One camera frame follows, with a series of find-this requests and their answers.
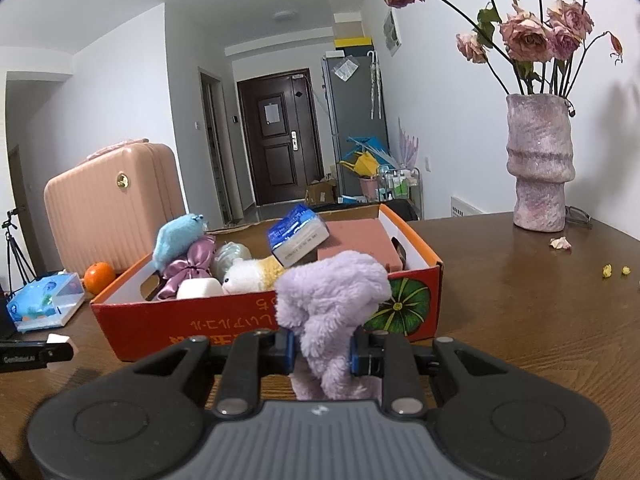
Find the lavender fluffy plush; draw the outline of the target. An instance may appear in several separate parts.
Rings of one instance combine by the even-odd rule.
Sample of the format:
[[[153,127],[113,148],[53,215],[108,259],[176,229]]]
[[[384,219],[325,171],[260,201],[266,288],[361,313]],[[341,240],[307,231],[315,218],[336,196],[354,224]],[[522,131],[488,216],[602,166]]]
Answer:
[[[346,250],[294,266],[278,278],[274,290],[278,325],[297,341],[290,375],[296,398],[378,400],[382,382],[350,372],[350,340],[392,296],[384,266],[370,255]]]

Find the white alpaca plush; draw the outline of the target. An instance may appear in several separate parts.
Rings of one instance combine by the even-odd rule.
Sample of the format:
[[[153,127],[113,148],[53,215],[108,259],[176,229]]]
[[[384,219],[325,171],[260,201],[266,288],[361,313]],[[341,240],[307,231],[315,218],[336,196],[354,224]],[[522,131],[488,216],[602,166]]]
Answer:
[[[286,272],[275,256],[263,259],[235,259],[224,274],[222,290],[227,295],[251,294],[273,290],[274,283]]]

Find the purple satin pouch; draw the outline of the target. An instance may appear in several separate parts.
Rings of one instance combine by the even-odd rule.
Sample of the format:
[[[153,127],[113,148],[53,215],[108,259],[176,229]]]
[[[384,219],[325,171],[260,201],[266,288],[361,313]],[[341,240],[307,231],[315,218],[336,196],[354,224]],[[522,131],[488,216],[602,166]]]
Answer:
[[[175,299],[183,281],[192,280],[192,278],[211,278],[210,265],[215,246],[215,239],[204,235],[196,240],[184,255],[168,263],[160,274],[164,284],[157,293],[157,298],[159,300]]]

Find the small blue tissue packet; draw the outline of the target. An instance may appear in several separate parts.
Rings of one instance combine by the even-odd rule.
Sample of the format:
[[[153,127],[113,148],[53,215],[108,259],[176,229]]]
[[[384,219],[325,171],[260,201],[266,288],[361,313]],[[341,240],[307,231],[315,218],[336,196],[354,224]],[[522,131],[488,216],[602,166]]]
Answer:
[[[304,204],[294,206],[267,231],[271,255],[285,268],[295,266],[329,237],[324,221]]]

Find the pink sponge block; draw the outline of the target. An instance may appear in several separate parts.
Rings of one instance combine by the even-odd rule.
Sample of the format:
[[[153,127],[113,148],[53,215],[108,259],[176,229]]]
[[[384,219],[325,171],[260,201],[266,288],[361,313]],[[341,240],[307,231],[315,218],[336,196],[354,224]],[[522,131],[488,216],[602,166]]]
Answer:
[[[404,267],[397,249],[378,219],[329,221],[326,227],[330,236],[318,248],[319,260],[351,250],[375,258],[388,273],[401,271]]]

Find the blue fluffy monster plush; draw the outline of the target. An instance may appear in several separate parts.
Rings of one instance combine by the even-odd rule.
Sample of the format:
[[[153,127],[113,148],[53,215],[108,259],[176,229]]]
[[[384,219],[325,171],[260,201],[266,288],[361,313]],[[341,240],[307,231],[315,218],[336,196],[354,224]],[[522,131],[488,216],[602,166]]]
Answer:
[[[169,263],[184,255],[206,232],[202,214],[184,214],[167,222],[157,233],[152,261],[155,270],[163,272]]]

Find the blue tissue pack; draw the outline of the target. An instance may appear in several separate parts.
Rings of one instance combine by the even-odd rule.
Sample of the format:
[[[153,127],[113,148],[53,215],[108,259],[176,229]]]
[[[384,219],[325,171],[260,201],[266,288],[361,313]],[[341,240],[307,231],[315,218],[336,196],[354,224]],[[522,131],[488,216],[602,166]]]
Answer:
[[[33,281],[16,292],[8,312],[19,333],[64,327],[85,302],[77,273],[60,273]]]

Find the black tripod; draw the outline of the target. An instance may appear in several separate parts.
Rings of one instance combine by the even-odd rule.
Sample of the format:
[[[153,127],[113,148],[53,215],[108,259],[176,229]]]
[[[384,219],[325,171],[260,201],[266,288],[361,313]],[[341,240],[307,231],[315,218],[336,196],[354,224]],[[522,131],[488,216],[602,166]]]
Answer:
[[[9,285],[9,297],[13,297],[14,294],[20,290],[13,285],[12,270],[16,269],[22,287],[35,281],[37,275],[32,265],[28,262],[24,252],[21,250],[20,245],[12,233],[13,230],[17,230],[17,224],[14,219],[22,212],[22,208],[16,207],[6,212],[6,220],[2,222],[1,229],[3,230],[4,238],[6,239],[6,267],[8,268],[8,285]]]

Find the orange fruit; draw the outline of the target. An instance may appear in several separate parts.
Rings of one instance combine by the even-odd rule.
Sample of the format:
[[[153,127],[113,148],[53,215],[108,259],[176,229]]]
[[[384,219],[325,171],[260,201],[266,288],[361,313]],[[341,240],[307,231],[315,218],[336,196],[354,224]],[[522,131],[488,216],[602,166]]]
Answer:
[[[93,263],[84,274],[84,286],[89,294],[98,296],[115,281],[115,278],[115,270],[109,263]]]

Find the orange cardboard box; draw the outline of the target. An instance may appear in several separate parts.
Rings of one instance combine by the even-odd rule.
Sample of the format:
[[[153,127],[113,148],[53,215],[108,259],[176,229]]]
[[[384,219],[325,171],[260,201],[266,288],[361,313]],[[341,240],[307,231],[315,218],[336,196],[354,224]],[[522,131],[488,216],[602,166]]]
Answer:
[[[367,324],[371,330],[401,333],[411,341],[435,336],[444,264],[427,242],[385,204],[323,211],[326,222],[374,219],[385,233],[372,240],[395,245],[402,269],[388,274],[392,298]],[[232,344],[242,333],[277,327],[274,292],[212,298],[153,297],[160,289],[151,258],[144,257],[91,303],[104,336],[122,361],[137,361],[190,336],[206,336],[214,346]]]

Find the white framed board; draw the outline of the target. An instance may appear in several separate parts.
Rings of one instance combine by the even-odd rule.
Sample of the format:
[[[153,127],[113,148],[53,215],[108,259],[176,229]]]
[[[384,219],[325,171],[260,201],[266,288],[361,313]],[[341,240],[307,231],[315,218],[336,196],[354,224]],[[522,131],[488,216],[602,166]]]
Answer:
[[[453,217],[459,218],[483,214],[483,211],[456,196],[450,197],[450,212]]]

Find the pink ribbed suitcase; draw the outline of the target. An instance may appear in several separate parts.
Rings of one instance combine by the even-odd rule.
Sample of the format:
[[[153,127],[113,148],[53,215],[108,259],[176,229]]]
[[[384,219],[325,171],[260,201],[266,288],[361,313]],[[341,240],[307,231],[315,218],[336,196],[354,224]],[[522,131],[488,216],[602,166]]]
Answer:
[[[49,180],[43,200],[62,267],[79,275],[98,262],[128,270],[186,213],[174,151],[146,139],[92,154]]]

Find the fallen rose petal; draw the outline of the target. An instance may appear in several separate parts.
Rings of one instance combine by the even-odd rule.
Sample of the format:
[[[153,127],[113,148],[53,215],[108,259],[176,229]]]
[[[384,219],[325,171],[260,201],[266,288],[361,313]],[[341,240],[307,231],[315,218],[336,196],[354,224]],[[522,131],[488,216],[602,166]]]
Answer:
[[[552,238],[549,242],[549,246],[554,250],[571,250],[572,249],[572,244],[570,244],[570,241],[565,236]]]

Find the dark brown entry door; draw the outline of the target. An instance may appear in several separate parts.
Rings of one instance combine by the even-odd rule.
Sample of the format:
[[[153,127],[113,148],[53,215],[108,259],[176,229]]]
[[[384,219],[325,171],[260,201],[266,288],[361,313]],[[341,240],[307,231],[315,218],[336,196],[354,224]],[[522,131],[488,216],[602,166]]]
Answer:
[[[309,76],[301,68],[236,84],[259,206],[302,200],[307,186],[324,177]]]

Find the grey refrigerator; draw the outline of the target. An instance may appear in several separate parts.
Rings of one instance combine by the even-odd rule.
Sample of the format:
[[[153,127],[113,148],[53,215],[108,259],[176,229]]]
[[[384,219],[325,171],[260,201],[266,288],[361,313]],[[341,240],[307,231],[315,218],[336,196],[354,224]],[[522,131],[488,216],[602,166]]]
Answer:
[[[373,141],[388,151],[388,133],[374,47],[348,47],[326,52],[321,68],[328,107],[338,192],[357,196],[361,186],[356,174],[340,164],[351,162],[358,145],[350,138]]]

